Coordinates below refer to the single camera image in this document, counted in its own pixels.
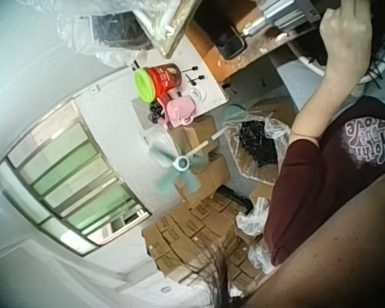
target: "red jar with green lid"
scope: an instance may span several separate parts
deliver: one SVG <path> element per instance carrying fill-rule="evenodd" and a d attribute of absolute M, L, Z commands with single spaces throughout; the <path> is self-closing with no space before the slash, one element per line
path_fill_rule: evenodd
<path fill-rule="evenodd" d="M 168 63 L 139 69 L 135 72 L 134 79 L 141 99 L 151 103 L 181 85 L 181 72 L 177 65 Z"/>

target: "green lid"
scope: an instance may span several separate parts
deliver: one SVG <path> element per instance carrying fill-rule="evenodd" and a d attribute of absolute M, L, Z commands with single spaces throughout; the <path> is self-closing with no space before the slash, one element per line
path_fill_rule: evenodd
<path fill-rule="evenodd" d="M 141 99 L 151 103 L 155 99 L 155 87 L 149 74 L 144 69 L 139 69 L 134 73 L 134 80 Z"/>

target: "red sleeve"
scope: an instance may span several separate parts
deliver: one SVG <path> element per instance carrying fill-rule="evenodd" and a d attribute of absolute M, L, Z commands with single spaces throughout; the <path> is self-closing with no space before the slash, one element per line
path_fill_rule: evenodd
<path fill-rule="evenodd" d="M 332 201 L 318 202 L 326 174 L 320 149 L 311 141 L 300 139 L 288 147 L 264 228 L 274 265 L 284 262 L 325 221 Z"/>

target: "pink mug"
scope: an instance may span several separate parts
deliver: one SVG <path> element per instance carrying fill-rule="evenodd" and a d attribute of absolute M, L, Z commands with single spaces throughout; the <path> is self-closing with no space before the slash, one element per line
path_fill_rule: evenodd
<path fill-rule="evenodd" d="M 167 104 L 167 115 L 173 127 L 191 124 L 195 103 L 190 96 L 176 98 Z"/>

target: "window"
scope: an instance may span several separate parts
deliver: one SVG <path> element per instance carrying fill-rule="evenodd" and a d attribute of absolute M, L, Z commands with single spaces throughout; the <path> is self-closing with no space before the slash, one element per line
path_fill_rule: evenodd
<path fill-rule="evenodd" d="M 80 255 L 150 216 L 108 165 L 73 102 L 43 117 L 9 152 L 0 188 L 41 231 Z"/>

